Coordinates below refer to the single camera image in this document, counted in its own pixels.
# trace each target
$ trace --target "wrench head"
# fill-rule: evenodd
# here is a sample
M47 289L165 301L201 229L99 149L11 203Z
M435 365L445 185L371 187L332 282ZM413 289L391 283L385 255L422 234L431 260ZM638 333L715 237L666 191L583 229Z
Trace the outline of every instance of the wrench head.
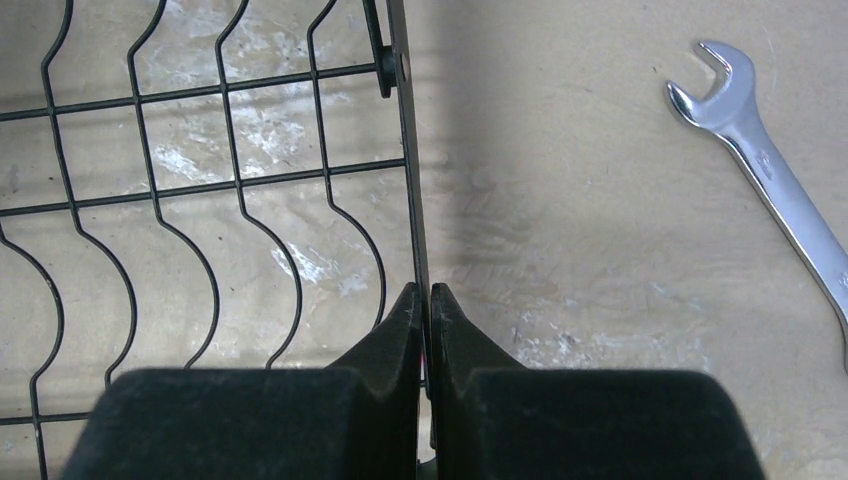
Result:
M713 87L706 97L697 99L676 83L668 82L667 100L686 123L717 133L748 102L756 101L754 62L743 52L720 42L698 42L695 53L715 70Z

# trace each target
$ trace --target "black wire rack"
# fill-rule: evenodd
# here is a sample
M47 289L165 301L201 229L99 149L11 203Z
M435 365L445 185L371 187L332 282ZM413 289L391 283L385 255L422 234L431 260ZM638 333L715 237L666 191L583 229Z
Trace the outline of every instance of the black wire rack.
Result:
M220 32L217 36L217 40L215 41L214 55L218 74L217 84L149 94L142 93L139 86L140 81L139 74L137 72L136 55L142 46L145 45L145 42L147 42L154 32L156 32L157 27L160 25L163 12L165 12L166 9L167 0L159 0L153 16L149 20L149 24L141 36L139 36L138 39L129 47L126 53L128 81L130 82L132 91L131 96L83 103L57 104L53 91L54 84L51 82L50 78L50 67L57 53L63 47L73 20L73 0L66 0L59 32L56 34L55 41L41 61L40 73L43 84L43 99L46 106L43 108L0 113L0 126L6 122L16 122L32 118L46 118L49 120L53 146L55 148L55 160L58 162L59 172L61 173L61 185L66 196L65 201L14 206L10 208L5 208L2 203L0 203L0 244L2 244L4 248L10 249L12 252L23 258L37 271L41 278L43 278L46 288L49 289L53 303L55 304L55 338L52 343L52 349L50 350L49 355L44 359L41 366L29 379L28 391L30 412L25 415L0 418L0 428L13 425L32 425L34 429L32 441L35 443L35 447L37 449L37 468L42 478L47 478L48 476L48 459L45 453L43 425L53 422L85 420L89 412L78 411L70 413L44 414L40 411L39 378L42 377L48 369L50 369L62 348L63 337L65 334L65 304L62 300L62 293L51 276L50 266L45 265L45 262L39 261L35 255L31 254L27 249L7 237L3 230L4 219L9 219L10 217L32 216L46 212L67 211L71 216L73 228L76 234L84 239L85 242L88 242L91 247L96 248L97 251L102 253L102 255L108 259L119 274L123 281L123 287L126 290L126 301L129 304L130 315L128 319L126 339L114 360L111 364L109 364L105 372L103 372L103 383L106 386L110 384L116 374L116 370L122 365L122 362L125 361L131 351L136 337L136 332L139 328L139 323L142 320L139 319L139 305L133 286L133 279L128 274L121 258L119 258L119 256L115 254L113 250L104 243L104 241L98 238L95 234L89 232L81 220L81 212L88 208L150 202L152 204L156 223L170 235L179 239L180 242L190 249L194 257L196 257L197 261L201 264L203 271L208 278L209 292L212 297L212 315L205 338L195 353L187 361L185 361L185 368L191 368L195 365L195 363L209 349L210 344L215 338L221 312L222 289L220 288L219 281L216 277L216 272L213 269L212 264L195 240L165 218L162 207L162 201L164 199L197 196L209 192L234 191L236 193L235 197L238 201L238 209L243 220L272 240L285 257L285 262L288 263L288 267L291 269L294 282L294 289L289 293L289 295L295 298L296 308L293 318L289 323L290 328L285 339L276 351L267 358L265 368L271 368L274 362L287 351L296 338L298 326L304 316L303 285L301 275L298 272L297 262L284 241L285 234L275 232L272 228L267 226L266 223L263 223L263 221L251 214L248 202L245 200L245 192L252 187L279 185L307 179L323 180L327 207L335 215L356 229L367 244L368 250L373 256L376 264L376 270L379 276L379 305L376 309L376 318L374 320L374 325L376 325L383 318L385 304L387 301L386 269L383 265L381 252L371 234L369 234L363 224L351 213L336 203L333 179L340 175L350 175L386 169L403 169L406 183L406 198L408 201L409 228L411 232L411 251L414 270L414 278L410 278L408 280L414 281L419 286L424 286L421 298L427 298L426 286L429 285L429 279L427 273L427 256L421 208L416 131L412 102L412 83L408 63L408 44L402 2L400 0L387 1L387 18L385 21L387 23L388 30L391 33L391 41L389 44L384 44L383 36L381 34L380 15L378 15L378 8L375 4L375 0L362 1L363 14L367 25L368 38L370 39L370 47L373 57L370 63L345 65L327 69L318 68L315 31L336 6L336 0L329 0L320 13L311 21L311 23L309 23L308 29L306 30L306 48L309 64L309 69L307 71L264 78L228 81L222 49L233 30L242 20L248 7L248 3L248 0L241 0L238 4L235 15L232 16L229 23L223 31ZM379 89L379 92L384 99L390 99L392 96L392 90L396 91L396 100L394 101L398 104L401 132L400 140L403 156L401 158L375 159L372 161L349 165L331 166L328 158L329 154L324 125L324 113L322 110L321 85L319 81L362 75L370 75L375 78L374 88ZM241 173L242 162L239 158L239 149L236 144L236 132L230 100L231 94L240 91L281 86L298 82L309 82L312 87L315 125L318 135L318 142L316 146L320 152L321 167L244 178L244 175ZM151 145L148 138L148 125L145 121L145 106L208 95L220 95L223 101L223 113L226 122L226 142L229 146L229 161L232 165L232 180L216 181L212 183L181 186L176 188L160 187L157 184L157 176L151 155ZM66 160L66 152L63 146L63 130L60 128L59 118L63 115L73 113L116 109L120 107L131 107L135 113L138 139L141 143L142 151L142 156L138 159L138 161L143 162L147 176L147 185L149 188L147 191L143 192L81 199L77 194L75 194L73 176L69 171L68 161ZM18 299L17 301L28 302L25 298ZM9 320L0 319L0 321L6 322Z

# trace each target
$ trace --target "curved wire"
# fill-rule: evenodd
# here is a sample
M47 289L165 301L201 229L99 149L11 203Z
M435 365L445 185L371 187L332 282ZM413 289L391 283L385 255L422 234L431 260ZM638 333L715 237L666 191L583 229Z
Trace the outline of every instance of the curved wire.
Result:
M333 185L330 180L330 162L327 157L327 141L324 134L324 113L321 109L321 92L318 86L318 65L315 59L315 29L324 21L333 7L336 5L336 0L329 0L327 4L324 6L324 9L321 10L321 13L315 17L315 20L309 25L309 28L306 30L306 45L309 51L309 73L312 77L312 96L315 99L315 117L318 121L318 146L321 149L321 169L324 175L324 187L327 192L327 205L329 205L330 210L336 212L339 216L348 221L353 227L359 232L360 235L365 239L365 242L368 244L368 247L371 249L371 253L374 255L374 261L377 262L377 273L380 276L380 306L377 309L377 319L374 321L373 328L376 328L377 325L380 324L380 321L383 319L383 311L386 308L386 269L383 267L383 258L380 256L380 251L377 249L377 245L374 243L374 239L371 238L371 235L365 230L365 227L362 226L353 215L347 213L343 208L336 205L336 201L333 199Z
M74 191L71 187L71 177L68 172L68 163L65 160L65 153L62 147L62 136L59 134L59 120L56 115L56 104L53 98L53 87L50 85L50 63L53 62L53 59L56 57L56 54L59 52L59 49L62 48L62 44L65 42L65 37L68 35L68 30L71 27L71 17L73 16L74 11L74 1L66 0L65 1L65 13L62 18L62 26L59 29L59 34L56 36L56 40L53 42L53 45L50 46L50 49L47 51L47 55L44 56L44 59L41 61L41 81L44 84L44 97L47 101L47 115L50 117L50 128L53 131L53 145L56 149L56 157L59 161L59 170L62 174L62 184L65 187L65 194L68 197L68 207L71 212L71 218L74 222L74 229L77 234L84 238L86 241L97 247L104 255L112 262L112 265L115 266L115 269L118 270L118 274L121 276L121 279L124 281L124 286L127 289L127 296L129 297L130 302L130 331L127 335L127 341L124 344L124 348L121 350L121 353L115 359L114 362L106 369L106 372L103 375L103 380L108 386L112 383L112 373L118 368L118 365L124 361L127 357L127 354L130 351L130 347L132 346L133 340L135 340L135 332L138 327L138 306L136 305L135 300L135 290L133 289L132 282L130 282L130 277L127 275L126 269L118 260L118 257L109 250L106 245L104 245L100 240L94 238L91 234L86 232L82 228L82 222L79 217L79 209L76 204L76 200L74 199Z
M36 432L38 468L41 471L42 478L46 478L47 454L44 450L44 440L41 435L41 423L38 420L38 379L41 378L41 375L44 374L48 368L50 368L50 365L53 364L53 361L56 360L56 356L59 354L59 349L62 347L62 339L65 337L65 308L62 306L62 296L59 295L59 288L56 287L56 283L53 281L50 274L47 273L44 266L41 265L35 257L30 255L29 252L7 239L6 234L3 232L2 225L0 225L0 245L11 249L13 252L23 257L24 260L29 262L30 265L38 271L41 278L44 279L44 283L47 284L47 288L50 289L50 295L53 297L53 303L56 304L56 338L53 340L53 348L50 350L50 354L47 355L47 359L44 360L44 363L42 363L41 366L38 367L38 370L36 370L29 378L29 401L30 408L32 409L32 424Z
M144 167L147 170L147 181L150 184L150 199L153 201L153 212L156 216L156 221L159 225L165 230L171 232L174 236L179 238L185 243L188 248L194 252L194 255L200 260L200 263L203 265L203 269L206 271L206 276L209 277L209 284L212 287L212 323L209 326L209 331L206 334L206 338L203 341L203 344L200 345L200 348L195 352L195 354L186 362L184 368L191 368L197 360L206 352L209 348L209 345L212 343L212 338L215 336L215 332L218 329L218 318L221 312L221 298L220 292L218 290L218 281L215 278L215 273L212 271L212 266L209 264L209 261L206 259L206 256L203 255L200 248L195 244L186 234L180 231L177 227L165 221L162 216L162 205L159 202L159 192L156 189L156 175L153 171L153 161L150 157L150 141L147 138L147 127L144 124L144 112L141 108L141 91L138 86L138 75L136 74L135 69L135 55L141 49L145 42L153 35L153 32L156 30L156 27L159 26L159 22L162 20L162 13L165 11L165 4L167 0L159 0L159 5L156 7L156 12L153 14L153 18L150 20L150 23L147 25L147 28L142 32L141 36L132 44L129 51L127 51L127 67L129 69L130 75L130 86L132 87L132 98L133 104L135 105L135 116L138 121L138 134L141 138L141 149L142 154L144 156Z
M277 245L277 248L283 252L283 255L286 257L286 262L289 264L289 268L292 272L292 278L294 279L294 287L296 291L296 306L294 313L294 320L292 321L291 329L289 329L288 335L286 335L285 340L283 340L282 345L278 348L271 357L268 358L268 361L265 362L265 368L271 368L274 362L280 358L280 355L286 351L286 349L291 344L292 340L294 340L294 335L297 333L297 327L300 325L300 317L303 313L303 286L300 282L300 272L297 269L297 265L294 262L294 258L289 252L288 248L283 244L280 237L278 237L270 228L268 228L264 223L251 216L247 212L247 205L244 201L244 186L242 185L241 180L241 171L239 168L238 162L238 153L236 152L236 137L235 130L233 128L233 115L232 109L230 108L230 95L229 95L229 85L227 84L227 74L224 70L224 55L222 53L222 48L224 46L224 42L227 40L227 37L233 32L238 25L238 22L241 21L242 16L244 16L245 10L247 10L247 4L249 0L241 0L239 3L238 10L236 11L233 18L230 20L230 23L224 28L224 31L218 35L218 38L215 40L215 62L218 65L218 80L220 82L221 89L221 99L224 102L224 116L227 122L227 141L230 146L230 159L233 164L233 181L236 186L236 194L238 195L239 201L239 211L241 211L241 216L244 217L250 224L260 229L265 235L271 238L274 243Z

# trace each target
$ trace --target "open-end wrench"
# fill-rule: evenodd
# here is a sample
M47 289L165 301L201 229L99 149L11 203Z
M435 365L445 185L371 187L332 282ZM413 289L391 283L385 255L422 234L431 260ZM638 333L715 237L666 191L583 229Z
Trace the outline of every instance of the open-end wrench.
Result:
M715 83L706 98L698 100L668 82L672 111L685 123L713 134L730 150L836 310L848 372L848 255L760 120L751 59L719 42L699 42L695 52L716 71Z

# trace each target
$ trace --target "horizontal metal bar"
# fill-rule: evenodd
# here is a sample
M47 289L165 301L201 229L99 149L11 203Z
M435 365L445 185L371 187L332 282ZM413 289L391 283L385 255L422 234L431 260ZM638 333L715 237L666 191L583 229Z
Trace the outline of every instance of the horizontal metal bar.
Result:
M328 68L318 72L319 79L346 77L350 75L361 75L364 73L372 73L376 71L376 65L373 63L365 63L362 65L351 65L347 67ZM276 77L258 78L255 80L243 80L228 84L230 92L238 92L242 90L250 90L254 88L274 87L277 85L286 85L289 83L308 82L312 79L309 72L293 73L290 75L280 75ZM221 92L220 85L209 85L206 87L187 88L184 90L174 90L171 92L150 93L141 95L141 103L158 103L167 102L170 100L181 100L184 98L202 97L204 95L214 95ZM93 110L105 110L108 108L128 107L133 105L132 97L113 98L110 100L98 100L96 102L74 103L70 105L57 105L56 114L63 115L68 113L90 112ZM46 117L48 111L46 108L34 108L31 110L19 110L16 112L0 113L0 122L8 122L12 120L23 120L26 118Z
M392 160L378 160L375 162L357 163L353 165L342 165L338 167L330 167L330 175L347 175L351 173L371 172L375 170L385 170L388 168L403 167L406 160L403 158L395 158ZM298 180L306 180L309 178L321 178L324 175L320 168L312 170L302 170L300 172L280 173L276 175L267 175L264 177L245 178L242 180L242 185L245 187L256 187L260 185L271 185L274 183L295 182ZM218 192L221 190L230 190L235 188L235 182L228 180L225 182L207 183L203 185L192 185L189 187L170 188L167 190L159 190L159 198L181 197L185 195L193 195L200 193ZM90 198L85 200L77 200L76 205L79 208L87 207L102 207L105 205L117 205L121 203L140 202L150 200L150 192L130 193L127 195L113 195L109 197ZM45 203L41 205L30 205L26 207L6 208L0 210L0 218L14 217L17 215L30 215L33 213L57 212L67 210L68 202Z
M38 421L40 423L51 423L51 422L73 422L76 420L85 420L88 418L88 415L91 412L79 412L79 413L56 413L53 415L39 415ZM32 417L10 417L10 418L0 418L0 427L7 427L9 425L26 425L28 423L32 423Z

